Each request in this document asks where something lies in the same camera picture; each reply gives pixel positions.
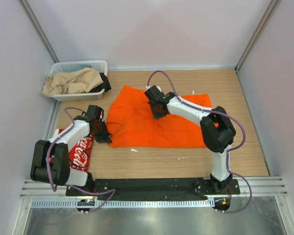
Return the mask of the orange t shirt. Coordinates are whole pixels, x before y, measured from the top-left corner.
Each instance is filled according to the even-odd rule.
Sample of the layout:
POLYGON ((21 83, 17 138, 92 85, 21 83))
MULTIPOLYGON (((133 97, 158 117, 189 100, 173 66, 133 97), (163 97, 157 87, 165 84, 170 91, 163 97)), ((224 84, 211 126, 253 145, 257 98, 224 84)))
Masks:
POLYGON ((112 103, 106 126, 112 135, 113 148, 205 147, 197 124, 172 114, 154 119, 144 91, 127 85, 112 103))

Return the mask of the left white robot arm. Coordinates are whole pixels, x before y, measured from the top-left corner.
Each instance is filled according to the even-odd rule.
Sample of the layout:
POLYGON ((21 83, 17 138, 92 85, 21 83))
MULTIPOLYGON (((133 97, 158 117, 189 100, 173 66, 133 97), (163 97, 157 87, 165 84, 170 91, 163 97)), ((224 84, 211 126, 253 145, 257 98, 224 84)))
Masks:
POLYGON ((97 142, 111 141, 111 134, 103 119, 82 116, 77 116, 57 136, 37 141, 30 171, 31 180, 49 183, 52 189, 57 186, 77 186, 82 195, 90 195, 94 190, 90 175, 71 168, 69 160, 71 149, 89 134, 93 134, 97 142))

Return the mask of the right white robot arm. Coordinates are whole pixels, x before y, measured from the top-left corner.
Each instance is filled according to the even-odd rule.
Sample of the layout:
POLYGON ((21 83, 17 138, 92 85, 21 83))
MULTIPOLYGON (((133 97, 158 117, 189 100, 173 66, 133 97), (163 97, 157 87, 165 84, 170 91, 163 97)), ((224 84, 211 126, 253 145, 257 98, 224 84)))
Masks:
POLYGON ((155 119, 168 114, 176 115, 200 126, 203 142, 212 152, 213 169, 210 174, 212 190, 224 193, 233 178, 229 167, 229 150, 236 135, 235 128, 226 116, 225 110, 200 106, 175 96, 173 92, 145 91, 148 103, 155 119))

